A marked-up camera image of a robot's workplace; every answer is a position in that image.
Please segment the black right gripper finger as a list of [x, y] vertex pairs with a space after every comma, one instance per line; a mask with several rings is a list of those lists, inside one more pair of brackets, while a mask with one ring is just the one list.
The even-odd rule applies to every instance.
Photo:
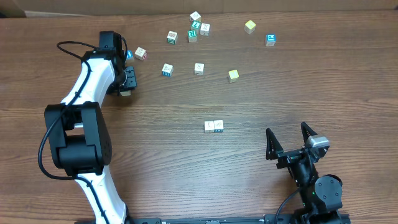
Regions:
[[310, 136], [317, 135], [317, 133], [306, 122], [301, 122], [301, 131], [305, 146], [307, 146], [307, 140]]
[[266, 129], [267, 147], [266, 147], [266, 159], [274, 160], [279, 158], [279, 154], [283, 153], [284, 149], [280, 145], [274, 133], [270, 128]]

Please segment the green C wooden block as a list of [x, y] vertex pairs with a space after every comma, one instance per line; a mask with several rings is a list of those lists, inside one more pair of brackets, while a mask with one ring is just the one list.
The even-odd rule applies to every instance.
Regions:
[[128, 90], [128, 91], [121, 91], [121, 92], [120, 92], [120, 95], [121, 95], [121, 96], [131, 96], [131, 91], [130, 91], [130, 90]]

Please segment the blue side wooden block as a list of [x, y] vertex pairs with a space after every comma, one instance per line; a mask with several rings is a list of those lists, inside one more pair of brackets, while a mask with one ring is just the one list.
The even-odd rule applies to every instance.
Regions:
[[214, 120], [214, 132], [222, 133], [224, 131], [223, 120]]

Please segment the plain wooden picture block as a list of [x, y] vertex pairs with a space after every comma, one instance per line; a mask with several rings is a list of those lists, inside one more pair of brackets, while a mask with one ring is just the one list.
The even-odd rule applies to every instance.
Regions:
[[206, 133], [213, 133], [215, 131], [214, 121], [205, 121], [204, 130]]

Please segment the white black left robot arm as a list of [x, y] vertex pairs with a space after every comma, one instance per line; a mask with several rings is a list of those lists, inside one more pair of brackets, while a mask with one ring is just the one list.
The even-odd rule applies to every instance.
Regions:
[[39, 146], [38, 165], [51, 179], [42, 156], [50, 145], [52, 160], [63, 169], [62, 180], [74, 180], [84, 191], [95, 214], [94, 223], [133, 223], [111, 177], [111, 138], [101, 111], [106, 95], [129, 96], [136, 88], [134, 67], [126, 66], [132, 55], [125, 38], [101, 31], [99, 45], [79, 57], [81, 73], [71, 92], [44, 111], [46, 133]]

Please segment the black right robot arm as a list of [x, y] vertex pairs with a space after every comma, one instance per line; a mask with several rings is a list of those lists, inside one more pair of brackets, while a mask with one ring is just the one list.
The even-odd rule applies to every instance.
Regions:
[[[302, 122], [301, 131], [304, 145], [300, 149], [285, 152], [271, 129], [266, 129], [266, 159], [276, 160], [277, 168], [286, 168], [295, 181], [297, 189], [279, 206], [276, 214], [265, 215], [265, 223], [296, 224], [347, 224], [351, 220], [348, 214], [340, 214], [343, 206], [342, 180], [332, 174], [320, 177], [315, 168], [317, 163], [328, 152], [330, 142], [326, 136], [317, 134], [310, 126]], [[303, 208], [293, 214], [282, 215], [285, 204], [299, 194]]]

